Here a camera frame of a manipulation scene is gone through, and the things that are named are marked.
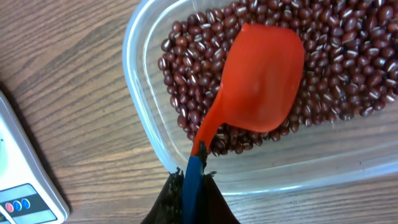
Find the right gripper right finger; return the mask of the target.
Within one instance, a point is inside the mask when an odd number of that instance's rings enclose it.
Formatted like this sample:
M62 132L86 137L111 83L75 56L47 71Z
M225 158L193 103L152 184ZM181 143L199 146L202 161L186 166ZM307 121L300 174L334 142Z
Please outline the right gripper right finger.
M197 224L240 224L229 208L213 179L215 172L203 176L201 193L197 198Z

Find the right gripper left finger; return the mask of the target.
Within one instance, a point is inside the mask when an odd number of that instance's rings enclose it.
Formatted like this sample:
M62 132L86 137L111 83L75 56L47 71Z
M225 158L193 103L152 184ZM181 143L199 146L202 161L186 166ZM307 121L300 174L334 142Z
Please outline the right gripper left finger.
M182 187L184 173L180 168L164 184L150 212L142 224L180 224L182 223Z

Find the red measuring scoop blue handle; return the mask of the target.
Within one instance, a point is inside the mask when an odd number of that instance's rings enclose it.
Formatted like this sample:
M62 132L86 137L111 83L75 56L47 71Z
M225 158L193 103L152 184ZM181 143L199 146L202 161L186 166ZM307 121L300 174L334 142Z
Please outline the red measuring scoop blue handle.
M203 183L201 156L218 128L228 124L258 133L280 126L297 95L305 60L300 37L284 27L245 23L223 68L215 100L199 127L182 187L182 222L197 219Z

